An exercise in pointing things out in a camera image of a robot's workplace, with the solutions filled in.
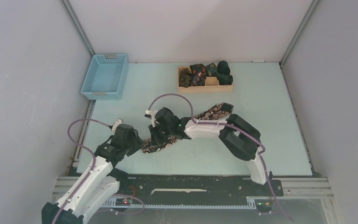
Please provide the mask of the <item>rose patterned necktie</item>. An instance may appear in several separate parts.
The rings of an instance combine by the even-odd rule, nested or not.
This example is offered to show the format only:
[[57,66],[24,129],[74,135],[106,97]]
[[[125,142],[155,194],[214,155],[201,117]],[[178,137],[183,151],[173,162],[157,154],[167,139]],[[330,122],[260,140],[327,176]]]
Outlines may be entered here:
[[[234,106],[229,103],[216,104],[209,110],[195,115],[194,118],[200,120],[218,120],[230,115],[233,111],[233,108]],[[141,150],[144,154],[159,152],[175,144],[178,140],[179,139],[174,136],[167,137],[160,143],[158,143],[157,140],[152,140],[152,138],[146,139],[144,140],[144,144]]]

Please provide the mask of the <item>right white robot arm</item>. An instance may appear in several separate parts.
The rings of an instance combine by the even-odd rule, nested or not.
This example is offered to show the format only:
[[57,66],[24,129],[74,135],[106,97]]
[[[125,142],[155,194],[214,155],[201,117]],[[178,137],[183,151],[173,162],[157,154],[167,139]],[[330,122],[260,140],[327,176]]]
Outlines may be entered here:
[[158,111],[147,110],[145,117],[151,120],[150,146],[154,150],[166,147],[172,140],[219,139],[234,157],[245,162],[253,181],[253,191],[258,195],[270,191],[269,170],[262,158],[265,146],[261,143],[261,134],[237,114],[220,120],[179,119],[164,107]]

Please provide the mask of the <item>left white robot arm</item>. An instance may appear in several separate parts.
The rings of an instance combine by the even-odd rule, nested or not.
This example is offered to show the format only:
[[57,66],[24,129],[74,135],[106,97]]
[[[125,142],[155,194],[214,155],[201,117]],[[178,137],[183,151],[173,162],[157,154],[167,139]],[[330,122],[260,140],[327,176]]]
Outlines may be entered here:
[[124,194],[129,182],[111,176],[115,166],[143,147],[137,130],[118,119],[110,126],[113,134],[93,152],[88,168],[55,203],[41,210],[44,224],[86,224],[113,194]]

